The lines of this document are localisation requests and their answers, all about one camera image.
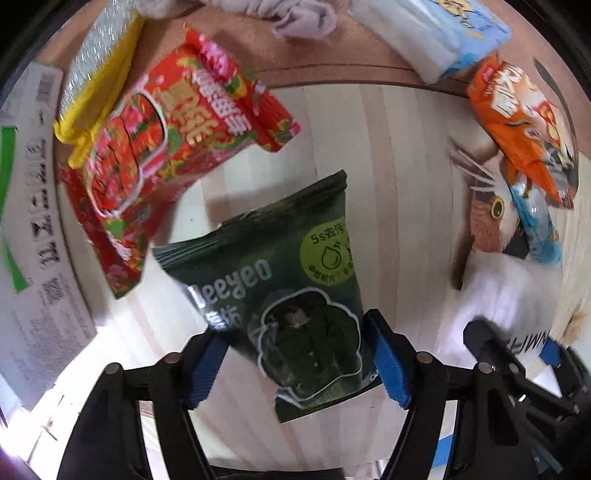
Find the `plastic packaging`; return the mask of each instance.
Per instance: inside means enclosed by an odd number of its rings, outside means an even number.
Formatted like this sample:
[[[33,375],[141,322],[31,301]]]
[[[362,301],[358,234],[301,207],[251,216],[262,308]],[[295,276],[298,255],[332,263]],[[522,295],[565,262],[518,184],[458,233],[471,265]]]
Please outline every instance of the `plastic packaging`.
[[[562,247],[554,228],[545,194],[520,173],[511,185],[511,195],[527,242],[532,260],[543,264],[561,264]]]
[[[463,331],[468,322],[483,316],[521,361],[537,357],[550,333],[561,285],[557,264],[541,265],[473,249],[457,298],[459,308],[438,340],[441,347],[437,353],[446,363],[474,366],[474,357],[463,343]]]
[[[577,186],[569,178],[576,165],[567,146],[572,143],[560,128],[557,111],[524,71],[490,56],[467,94],[482,126],[515,169],[544,189],[556,206],[573,208]]]
[[[511,38],[509,27],[476,0],[352,0],[350,13],[425,83],[477,63]]]
[[[197,179],[253,143],[278,151],[299,131],[261,82],[189,29],[122,99],[84,167],[63,172],[115,296],[139,282],[150,238]]]
[[[154,249],[209,325],[278,385],[280,421],[378,377],[363,335],[345,188],[341,171],[204,237]]]

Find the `wooden board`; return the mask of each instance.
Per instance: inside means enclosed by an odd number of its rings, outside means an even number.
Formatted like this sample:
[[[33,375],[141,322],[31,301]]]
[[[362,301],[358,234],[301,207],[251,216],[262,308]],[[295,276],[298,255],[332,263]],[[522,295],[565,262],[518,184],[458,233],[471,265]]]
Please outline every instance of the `wooden board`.
[[[398,86],[318,85],[275,93],[301,122],[302,134],[278,154],[249,147],[203,178],[181,198],[156,242],[203,235],[230,216],[344,168],[363,305],[380,308],[417,350],[437,354],[457,310],[449,278],[466,222],[466,182],[448,159],[449,138],[475,156],[488,155],[491,145],[469,102]],[[590,176],[589,162],[582,157],[575,211],[556,215],[564,245],[558,332],[589,288]],[[115,301],[64,196],[62,201],[74,267],[95,319],[105,324],[60,378],[67,398],[81,407],[108,362],[119,361],[125,368],[152,364],[180,350],[205,323],[151,257],[142,283]],[[279,424],[274,391],[254,365],[228,352],[210,398],[191,414],[213,464],[302,470],[380,459],[391,453],[405,417],[378,387]],[[449,420],[446,425],[451,428]],[[148,444],[154,445],[153,425],[151,432]]]

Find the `light wood surface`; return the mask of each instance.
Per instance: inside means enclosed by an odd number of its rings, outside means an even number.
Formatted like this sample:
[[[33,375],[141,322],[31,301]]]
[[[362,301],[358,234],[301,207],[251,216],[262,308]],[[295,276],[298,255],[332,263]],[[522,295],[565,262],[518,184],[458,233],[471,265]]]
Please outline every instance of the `light wood surface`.
[[[57,34],[41,61],[67,68],[105,0],[93,0]],[[548,99],[558,97],[541,80],[539,59],[560,87],[573,117],[579,148],[589,155],[591,104],[550,45],[502,0],[485,4],[514,33],[502,55],[533,78]],[[303,132],[280,153],[251,147],[196,183],[179,201],[157,237],[165,244],[204,235],[233,215],[267,205],[344,168],[349,174],[347,220],[364,308],[378,307],[392,328],[417,349],[442,352],[457,310],[450,284],[454,255],[466,226],[466,182],[452,168],[449,138],[475,156],[494,148],[461,98],[465,79],[448,79],[425,90],[408,64],[335,3],[339,27],[326,43],[285,42],[267,22],[205,7],[185,19],[148,21],[130,85],[182,41],[187,21],[211,35],[272,86],[300,121]],[[353,82],[349,85],[335,85]],[[403,86],[360,85],[389,83]],[[64,161],[70,147],[56,145]],[[560,336],[590,287],[591,168],[580,158],[574,212],[553,210],[563,241],[562,296],[553,334]],[[99,335],[58,381],[80,410],[110,362],[125,368],[150,365],[182,349],[205,322],[154,262],[142,283],[120,301],[112,298],[84,232],[60,186],[62,223],[74,269],[99,325]],[[378,387],[312,416],[279,424],[275,386],[254,365],[229,351],[210,398],[191,414],[211,463],[241,469],[305,470],[355,465],[388,456],[405,413]],[[446,415],[442,433],[450,433]],[[145,421],[147,445],[157,449],[153,423]]]
[[[449,278],[466,222],[466,182],[447,157],[449,138],[476,156],[491,145],[469,102],[397,86],[318,85],[275,93],[301,122],[302,134],[278,154],[249,147],[203,178],[181,198],[156,241],[203,235],[232,215],[344,168],[349,174],[347,222],[364,308],[380,308],[415,348],[437,355],[457,309]],[[564,329],[589,288],[590,174],[582,157],[574,212],[553,212],[564,246],[556,331]],[[95,319],[105,325],[60,378],[67,398],[81,407],[108,362],[125,368],[152,364],[180,350],[205,323],[151,257],[142,283],[114,301],[65,199],[62,212],[84,294]],[[405,417],[378,387],[279,424],[274,391],[254,365],[228,352],[210,398],[191,414],[213,464],[293,470],[356,465],[388,456]],[[452,418],[446,417],[447,433]],[[148,445],[156,446],[154,426],[146,422]]]

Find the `orange snack bag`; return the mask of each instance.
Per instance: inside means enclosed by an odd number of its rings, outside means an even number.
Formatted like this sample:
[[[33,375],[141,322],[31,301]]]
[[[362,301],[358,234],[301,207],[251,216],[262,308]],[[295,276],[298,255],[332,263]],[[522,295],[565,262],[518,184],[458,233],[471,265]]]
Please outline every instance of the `orange snack bag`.
[[[559,132],[560,112],[524,71],[492,55],[482,62],[466,93],[482,126],[515,169],[543,188],[551,203],[573,208],[576,187],[569,185],[569,178],[576,165],[565,142],[570,138]]]

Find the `black metal bracket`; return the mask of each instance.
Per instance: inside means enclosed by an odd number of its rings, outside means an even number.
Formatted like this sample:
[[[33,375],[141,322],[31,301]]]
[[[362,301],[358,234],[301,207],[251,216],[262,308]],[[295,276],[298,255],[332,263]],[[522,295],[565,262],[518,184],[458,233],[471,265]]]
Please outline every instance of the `black metal bracket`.
[[[458,400],[459,406],[446,479],[537,478],[525,433],[500,372],[485,362],[471,370],[447,367],[430,353],[416,352],[403,335],[392,332],[377,310],[370,310],[365,321],[372,322],[381,341],[395,355],[396,372],[405,377],[401,385],[412,393],[382,480],[428,477],[448,400]],[[139,400],[153,403],[170,480],[213,480],[188,410],[207,396],[194,391],[199,382],[196,373],[202,372],[202,360],[210,361],[208,353],[217,341],[215,332],[207,330],[191,338],[182,353],[169,353],[153,367],[125,371],[119,364],[108,365],[80,413],[58,480],[151,480]],[[217,373],[213,370],[206,386],[213,383]]]

